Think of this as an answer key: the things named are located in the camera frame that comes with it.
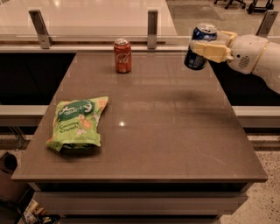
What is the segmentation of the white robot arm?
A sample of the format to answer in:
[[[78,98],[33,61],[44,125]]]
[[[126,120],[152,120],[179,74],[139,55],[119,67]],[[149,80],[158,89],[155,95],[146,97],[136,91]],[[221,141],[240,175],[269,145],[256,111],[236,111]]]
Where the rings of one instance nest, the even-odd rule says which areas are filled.
[[[238,36],[218,31],[216,40],[192,40],[191,50],[212,62],[227,62],[242,74],[262,78],[268,88],[280,94],[280,45],[253,34]]]

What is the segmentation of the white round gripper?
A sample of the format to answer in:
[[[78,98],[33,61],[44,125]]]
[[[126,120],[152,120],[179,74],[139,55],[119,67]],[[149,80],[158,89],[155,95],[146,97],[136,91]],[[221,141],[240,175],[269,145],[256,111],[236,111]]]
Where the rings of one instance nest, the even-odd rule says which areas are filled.
[[[255,35],[237,37],[235,32],[217,31],[216,40],[192,40],[189,46],[194,53],[207,60],[216,63],[228,60],[227,64],[233,70],[250,74],[268,43],[266,38]]]

